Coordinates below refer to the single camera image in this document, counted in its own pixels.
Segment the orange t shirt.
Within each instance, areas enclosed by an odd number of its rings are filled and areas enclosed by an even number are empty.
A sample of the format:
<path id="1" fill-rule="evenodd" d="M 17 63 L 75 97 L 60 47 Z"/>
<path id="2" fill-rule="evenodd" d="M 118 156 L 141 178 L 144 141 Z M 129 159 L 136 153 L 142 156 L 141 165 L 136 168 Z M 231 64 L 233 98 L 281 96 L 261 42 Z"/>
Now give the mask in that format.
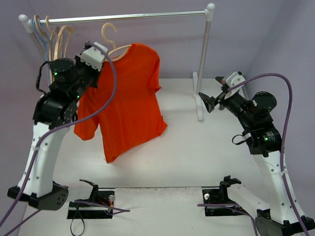
<path id="1" fill-rule="evenodd" d="M 113 64 L 117 71 L 113 100 L 101 113 L 74 127 L 74 133 L 83 141 L 92 139 L 100 129 L 107 163 L 162 135 L 167 128 L 156 97 L 161 88 L 158 53 L 133 43 Z"/>

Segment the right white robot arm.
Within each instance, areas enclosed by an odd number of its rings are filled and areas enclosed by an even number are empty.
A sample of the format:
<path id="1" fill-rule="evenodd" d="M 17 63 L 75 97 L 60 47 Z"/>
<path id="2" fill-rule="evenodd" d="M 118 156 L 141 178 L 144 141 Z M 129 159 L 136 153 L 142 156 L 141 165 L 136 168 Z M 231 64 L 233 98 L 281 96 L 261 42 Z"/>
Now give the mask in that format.
<path id="1" fill-rule="evenodd" d="M 305 215 L 293 192 L 285 164 L 285 135 L 275 128 L 270 114 L 277 105 L 276 98 L 266 91 L 250 100 L 244 98 L 239 91 L 245 79 L 239 73 L 216 80 L 221 84 L 221 94 L 210 97 L 201 93 L 200 97 L 208 112 L 215 107 L 227 109 L 240 122 L 241 143 L 248 146 L 260 169 L 268 201 L 257 197 L 237 178 L 226 176 L 218 188 L 203 191 L 206 216 L 247 215 L 258 236 L 307 235 L 315 222 Z"/>

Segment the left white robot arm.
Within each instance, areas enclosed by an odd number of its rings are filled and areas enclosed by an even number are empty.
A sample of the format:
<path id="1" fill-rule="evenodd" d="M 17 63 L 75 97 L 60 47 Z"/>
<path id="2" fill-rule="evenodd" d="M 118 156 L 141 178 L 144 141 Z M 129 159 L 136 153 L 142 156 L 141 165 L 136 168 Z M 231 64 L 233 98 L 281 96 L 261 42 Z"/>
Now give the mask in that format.
<path id="1" fill-rule="evenodd" d="M 53 181 L 62 140 L 77 119 L 77 102 L 89 87 L 96 88 L 104 54 L 45 61 L 54 77 L 49 92 L 38 100 L 33 114 L 33 138 L 27 166 L 8 197 L 27 202 L 38 210 L 58 210 L 69 195 L 67 186 Z"/>

